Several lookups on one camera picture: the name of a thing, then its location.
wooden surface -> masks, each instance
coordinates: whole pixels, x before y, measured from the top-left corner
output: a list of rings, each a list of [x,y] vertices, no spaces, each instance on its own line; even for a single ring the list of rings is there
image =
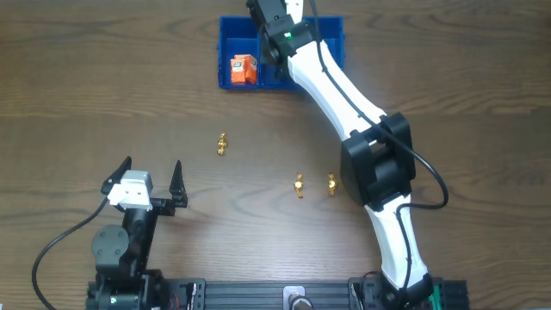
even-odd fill
[[[0,303],[39,309],[42,247],[92,213],[126,155],[168,196],[181,159],[190,208],[159,219],[149,266],[208,280],[347,279],[381,266],[341,187],[339,140],[304,94],[218,88],[220,15],[245,0],[0,3]],[[346,73],[446,178],[439,212],[413,210],[433,276],[467,279],[473,309],[551,305],[551,2],[319,0],[344,16]],[[227,156],[216,141],[228,132]],[[421,171],[414,200],[439,199]],[[305,198],[292,187],[305,179]],[[90,242],[112,208],[56,245],[39,283],[83,308]]]

wooden table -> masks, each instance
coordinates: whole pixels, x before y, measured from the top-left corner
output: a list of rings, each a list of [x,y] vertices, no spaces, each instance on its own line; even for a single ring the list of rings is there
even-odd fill
[[[344,17],[350,79],[406,115],[416,150],[449,184],[447,208],[412,211],[431,274],[467,279],[472,309],[549,306],[551,3],[318,7]],[[380,268],[365,210],[342,186],[327,196],[340,143],[313,100],[219,89],[220,15],[246,14],[245,0],[0,3],[5,309],[41,308],[30,282],[36,255],[96,209],[101,182],[126,155],[164,197],[183,162],[189,209],[159,219],[149,263],[168,277],[347,279]],[[418,171],[414,200],[440,199]],[[91,239],[120,223],[106,208],[46,255],[39,283],[53,305],[84,307]]]

blue bin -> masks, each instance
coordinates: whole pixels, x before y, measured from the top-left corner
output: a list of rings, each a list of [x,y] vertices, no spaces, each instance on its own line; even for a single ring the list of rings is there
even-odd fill
[[[312,17],[305,17],[313,22]],[[319,17],[319,30],[337,64],[344,68],[344,33],[342,16]],[[296,90],[300,86],[290,78],[276,77],[277,68],[261,62],[260,35],[249,16],[221,16],[218,48],[218,83],[225,90]],[[257,84],[232,84],[230,60],[237,54],[258,59]]]

gold object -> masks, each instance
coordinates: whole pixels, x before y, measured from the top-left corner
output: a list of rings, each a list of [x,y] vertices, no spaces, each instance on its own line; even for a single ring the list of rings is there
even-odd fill
[[[223,156],[227,148],[226,133],[222,133],[220,135],[220,139],[218,139],[218,147],[218,155]]]
[[[296,190],[296,195],[302,199],[303,196],[302,196],[302,189],[304,188],[304,182],[302,182],[302,173],[297,173],[296,174],[296,181],[294,181],[293,183],[293,187],[294,187],[294,190]]]
[[[335,179],[335,174],[329,174],[329,196],[333,197],[335,195],[335,189],[337,188],[337,180]]]

black cable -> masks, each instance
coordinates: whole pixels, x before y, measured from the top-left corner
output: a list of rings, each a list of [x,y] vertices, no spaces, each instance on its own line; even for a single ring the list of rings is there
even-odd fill
[[[404,281],[404,286],[401,289],[402,293],[401,293],[401,296],[400,296],[400,299],[402,299],[406,294],[407,284],[409,283],[410,274],[412,272],[412,250],[410,248],[410,243],[409,243],[409,240],[407,238],[407,233],[406,233],[406,229],[404,227],[404,223],[403,223],[402,218],[400,216],[400,211],[403,208],[422,208],[422,209],[431,209],[431,210],[436,210],[436,209],[439,209],[439,208],[443,208],[446,204],[448,204],[448,199],[449,199],[448,187],[446,186],[446,183],[444,182],[444,180],[440,176],[440,174],[436,171],[436,169],[431,164],[429,164],[429,162],[427,162],[419,154],[414,152],[411,149],[411,147],[405,145],[400,140],[396,139],[393,135],[391,135],[389,132],[387,132],[385,129],[381,128],[381,126],[379,126],[379,124],[375,124],[373,121],[371,121],[363,113],[363,111],[361,111],[352,102],[352,100],[348,97],[348,95],[346,95],[344,90],[338,85],[337,81],[335,81],[335,79],[331,76],[331,74],[327,70],[327,66],[325,66],[325,62],[324,62],[324,60],[321,56],[320,43],[321,43],[322,38],[321,38],[321,33],[319,32],[318,10],[316,8],[315,0],[310,0],[310,5],[312,6],[312,13],[313,13],[313,18],[314,18],[314,23],[315,23],[315,26],[316,26],[316,36],[317,36],[316,43],[317,43],[317,46],[318,46],[318,57],[319,57],[319,62],[321,63],[322,72],[325,73],[325,75],[333,83],[335,88],[337,88],[337,90],[340,92],[340,94],[343,96],[343,98],[358,113],[358,115],[360,117],[362,117],[367,123],[369,123],[369,125],[371,125],[371,127],[376,128],[376,130],[378,130],[384,138],[386,138],[387,140],[392,141],[395,146],[398,146],[398,147],[402,148],[403,150],[408,152],[410,155],[412,155],[416,160],[418,160],[419,163],[421,163],[429,171],[429,173],[436,179],[436,181],[438,182],[438,185],[440,185],[440,188],[442,189],[443,200],[440,203],[433,204],[433,205],[421,204],[421,203],[404,203],[404,204],[401,204],[400,206],[398,206],[396,208],[396,218],[398,219],[399,228],[402,231],[402,235],[404,236],[404,241],[406,242],[406,252],[407,252],[406,279]]]
[[[52,247],[56,245],[59,241],[61,241],[63,238],[67,237],[71,233],[74,233],[80,227],[90,223],[91,220],[97,217],[97,215],[102,211],[103,207],[105,207],[107,200],[108,200],[107,197],[105,197],[105,199],[103,199],[102,203],[100,204],[99,208],[91,216],[89,216],[88,219],[81,221],[80,223],[76,224],[74,227],[70,228],[66,232],[63,232],[56,239],[52,240],[52,242],[46,245],[46,247],[40,252],[38,257],[34,261],[33,273],[31,275],[34,292],[36,293],[40,301],[42,301],[42,303],[44,304],[44,306],[46,306],[48,310],[56,310],[56,308],[53,307],[52,304],[48,302],[48,300],[46,299],[46,297],[44,297],[44,295],[40,291],[40,288],[38,287],[38,282],[36,281],[36,273],[38,272],[38,266],[40,264],[40,261],[42,260],[42,258],[44,258],[46,253],[50,251],[50,249],[52,249]]]

